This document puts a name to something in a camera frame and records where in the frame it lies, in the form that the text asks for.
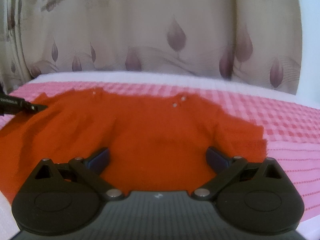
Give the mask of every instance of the pink tablecloth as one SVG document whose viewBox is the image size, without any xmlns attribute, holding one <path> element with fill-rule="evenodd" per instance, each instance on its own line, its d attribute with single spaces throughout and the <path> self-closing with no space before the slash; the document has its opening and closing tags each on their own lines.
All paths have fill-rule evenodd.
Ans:
<svg viewBox="0 0 320 240">
<path fill-rule="evenodd" d="M 287 172 L 305 203 L 302 220 L 320 214 L 320 110 L 274 99 L 227 91 L 188 87 L 105 82 L 46 82 L 26 84 L 12 95 L 32 101 L 39 94 L 54 96 L 70 89 L 103 87 L 105 91 L 128 95 L 173 96 L 196 93 L 220 104 L 226 112 L 264 127 L 268 155 Z M 12 116 L 0 118 L 0 128 Z"/>
</svg>

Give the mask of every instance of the silver pin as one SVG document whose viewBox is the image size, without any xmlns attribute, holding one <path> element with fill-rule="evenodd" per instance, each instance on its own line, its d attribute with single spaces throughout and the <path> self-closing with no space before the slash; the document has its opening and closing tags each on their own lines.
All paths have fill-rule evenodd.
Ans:
<svg viewBox="0 0 320 240">
<path fill-rule="evenodd" d="M 120 197 L 122 195 L 121 190 L 117 188 L 109 189 L 106 193 L 108 197 L 111 197 L 111 198 Z"/>
<path fill-rule="evenodd" d="M 198 188 L 195 190 L 195 195 L 198 197 L 207 197 L 209 196 L 210 191 L 206 188 Z"/>
</svg>

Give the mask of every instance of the curtain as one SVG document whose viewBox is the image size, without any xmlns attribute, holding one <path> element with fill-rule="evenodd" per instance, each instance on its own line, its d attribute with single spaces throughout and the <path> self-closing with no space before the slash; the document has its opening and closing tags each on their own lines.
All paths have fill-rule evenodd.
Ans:
<svg viewBox="0 0 320 240">
<path fill-rule="evenodd" d="M 6 92 L 45 73 L 149 71 L 295 94 L 299 0 L 0 0 Z"/>
</svg>

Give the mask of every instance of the orange shirt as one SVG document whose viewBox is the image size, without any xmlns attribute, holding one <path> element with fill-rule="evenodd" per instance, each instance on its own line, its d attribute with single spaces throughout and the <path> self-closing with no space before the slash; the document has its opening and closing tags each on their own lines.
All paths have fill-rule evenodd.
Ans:
<svg viewBox="0 0 320 240">
<path fill-rule="evenodd" d="M 102 89 L 68 91 L 19 113 L 0 130 L 0 190 L 12 200 L 42 158 L 66 163 L 109 147 L 101 174 L 125 193 L 130 190 L 195 190 L 215 176 L 205 160 L 214 146 L 251 162 L 266 156 L 263 128 L 224 113 L 197 95 L 170 98 L 123 96 Z"/>
</svg>

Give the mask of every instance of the pink checkered fabric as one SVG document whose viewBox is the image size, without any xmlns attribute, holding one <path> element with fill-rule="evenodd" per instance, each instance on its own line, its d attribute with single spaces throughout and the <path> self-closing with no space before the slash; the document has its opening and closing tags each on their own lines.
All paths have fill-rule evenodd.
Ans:
<svg viewBox="0 0 320 240">
<path fill-rule="evenodd" d="M 198 94 L 221 105 L 233 116 L 262 125 L 264 138 L 268 141 L 268 154 L 279 161 L 303 197 L 303 220 L 320 214 L 320 110 L 227 91 L 154 84 L 46 82 L 26 84 L 12 95 L 32 101 L 41 93 L 52 97 L 71 89 L 84 90 L 96 87 L 110 93 L 125 95 L 169 97 L 181 92 Z M 11 118 L 9 115 L 0 117 L 0 128 Z M 277 148 L 279 146 L 275 146 L 274 143 L 278 142 L 289 145 Z M 300 147 L 299 151 L 295 151 L 297 146 Z"/>
</svg>

